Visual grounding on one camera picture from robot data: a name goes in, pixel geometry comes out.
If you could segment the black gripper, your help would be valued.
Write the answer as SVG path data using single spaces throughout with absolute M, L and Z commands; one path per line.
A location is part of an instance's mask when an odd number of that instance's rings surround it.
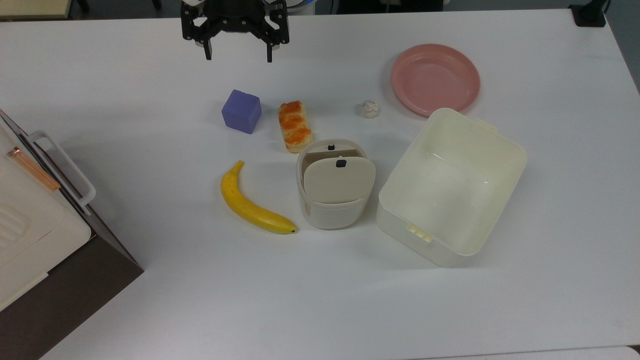
M 182 37 L 194 41 L 212 59 L 211 39 L 224 32 L 249 32 L 263 41 L 267 63 L 273 52 L 290 42 L 288 8 L 285 2 L 262 0 L 206 0 L 204 5 L 181 5 Z

